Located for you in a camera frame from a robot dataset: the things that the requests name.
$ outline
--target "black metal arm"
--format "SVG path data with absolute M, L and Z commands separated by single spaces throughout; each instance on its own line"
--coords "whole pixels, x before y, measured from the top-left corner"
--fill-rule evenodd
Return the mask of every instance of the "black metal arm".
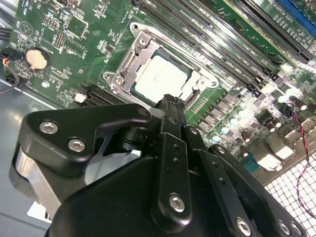
M 142 154 L 86 186 L 100 149 Z M 10 179 L 53 217 L 49 237 L 307 236 L 229 151 L 205 147 L 170 95 L 150 113 L 126 104 L 29 114 Z

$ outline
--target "chip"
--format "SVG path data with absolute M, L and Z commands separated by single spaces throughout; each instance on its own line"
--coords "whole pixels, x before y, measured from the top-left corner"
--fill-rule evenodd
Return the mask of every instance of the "chip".
M 158 103 L 164 95 L 179 97 L 188 75 L 174 64 L 155 56 L 137 80 L 135 90 L 147 99 Z
M 86 32 L 88 24 L 79 18 L 72 16 L 67 25 L 67 31 L 73 36 L 81 39 Z

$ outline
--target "perforated metal panel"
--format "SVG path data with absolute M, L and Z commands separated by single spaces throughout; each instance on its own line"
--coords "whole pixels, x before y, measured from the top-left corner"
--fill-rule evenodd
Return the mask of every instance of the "perforated metal panel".
M 311 156 L 311 167 L 301 178 L 300 196 L 313 214 L 316 214 L 316 154 Z M 310 237 L 316 237 L 316 219 L 300 207 L 297 201 L 297 178 L 306 161 L 292 167 L 286 173 L 269 183 L 265 188 L 298 221 Z

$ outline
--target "black connector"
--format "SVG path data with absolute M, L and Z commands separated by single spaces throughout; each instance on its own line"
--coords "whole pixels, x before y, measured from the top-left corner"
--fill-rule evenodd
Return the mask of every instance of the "black connector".
M 23 52 L 20 52 L 14 48 L 8 47 L 0 51 L 2 57 L 8 58 L 10 61 L 17 61 L 23 58 Z
M 87 96 L 83 103 L 76 102 L 80 107 L 126 104 L 126 101 L 99 88 L 95 84 L 92 86 L 82 85 L 79 87 L 78 92 Z
M 25 83 L 26 83 L 26 80 L 22 77 L 19 77 L 19 83 L 17 84 L 17 87 L 20 87 L 20 86 L 24 86 Z M 14 76 L 10 73 L 8 75 L 5 75 L 5 79 L 4 79 L 6 82 L 10 83 L 11 85 L 13 85 L 15 83 L 15 78 Z

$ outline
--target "screw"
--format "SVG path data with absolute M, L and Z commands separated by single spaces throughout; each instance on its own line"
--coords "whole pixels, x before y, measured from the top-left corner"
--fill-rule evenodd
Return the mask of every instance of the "screw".
M 148 39 L 146 39 L 145 37 L 140 37 L 138 42 L 141 46 L 146 46 L 148 44 Z
M 193 128 L 193 127 L 190 128 L 190 131 L 191 131 L 193 134 L 197 134 L 197 133 L 198 133 L 198 131 L 197 131 L 195 128 Z
M 103 74 L 103 79 L 104 79 L 104 80 L 110 79 L 110 75 L 109 75 L 108 73 L 104 73 L 104 74 Z
M 217 148 L 217 150 L 218 150 L 220 153 L 225 154 L 225 151 L 224 151 L 224 149 L 223 149 L 223 148 L 218 147 L 218 148 Z
M 177 123 L 177 120 L 172 116 L 169 116 L 169 121 L 172 122 L 173 124 Z
M 177 212 L 183 212 L 185 209 L 184 202 L 178 195 L 171 195 L 169 203 L 170 206 Z
M 248 224 L 247 224 L 243 219 L 241 219 L 240 217 L 238 217 L 238 218 L 236 219 L 236 224 L 237 224 L 238 229 L 239 229 L 245 236 L 251 236 L 251 229 L 250 229 L 250 227 L 248 226 Z
M 54 133 L 58 132 L 58 130 L 59 130 L 57 124 L 55 124 L 53 122 L 48 122 L 48 121 L 42 122 L 39 125 L 39 128 L 43 133 L 47 133 L 47 134 L 54 134 Z
M 296 233 L 298 233 L 300 236 L 302 235 L 302 231 L 300 230 L 300 228 L 298 228 L 298 226 L 295 223 L 291 222 L 291 226 L 296 231 Z
M 141 115 L 143 115 L 143 116 L 147 116 L 147 110 L 145 110 L 145 109 L 143 109 L 143 108 L 139 108 L 138 109 L 138 112 L 141 114 Z
M 116 82 L 119 85 L 123 85 L 123 79 L 122 78 L 117 78 Z
M 280 226 L 281 230 L 283 230 L 283 232 L 286 233 L 288 236 L 291 234 L 290 229 L 282 221 L 279 221 L 278 225 Z
M 74 152 L 82 152 L 85 149 L 85 143 L 80 139 L 72 139 L 68 142 L 68 147 Z

